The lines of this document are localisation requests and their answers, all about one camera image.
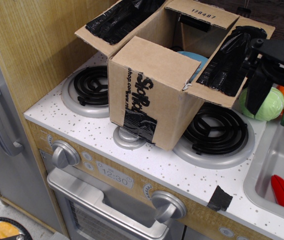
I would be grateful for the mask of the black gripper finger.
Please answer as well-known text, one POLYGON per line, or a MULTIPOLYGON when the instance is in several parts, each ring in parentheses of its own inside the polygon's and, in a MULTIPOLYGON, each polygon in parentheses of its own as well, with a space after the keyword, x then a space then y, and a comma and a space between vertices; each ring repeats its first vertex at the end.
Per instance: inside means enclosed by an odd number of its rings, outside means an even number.
POLYGON ((273 82, 262 71, 256 71, 249 81, 246 95, 247 110, 256 115, 267 95, 273 82))

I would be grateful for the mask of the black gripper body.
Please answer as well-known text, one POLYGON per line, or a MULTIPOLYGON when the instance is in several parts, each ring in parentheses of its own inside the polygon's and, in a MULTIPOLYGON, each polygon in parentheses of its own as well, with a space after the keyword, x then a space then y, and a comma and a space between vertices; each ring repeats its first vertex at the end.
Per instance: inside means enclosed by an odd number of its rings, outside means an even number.
POLYGON ((254 38, 242 67, 249 81, 256 71, 262 71, 273 84, 284 87, 284 40, 254 38))

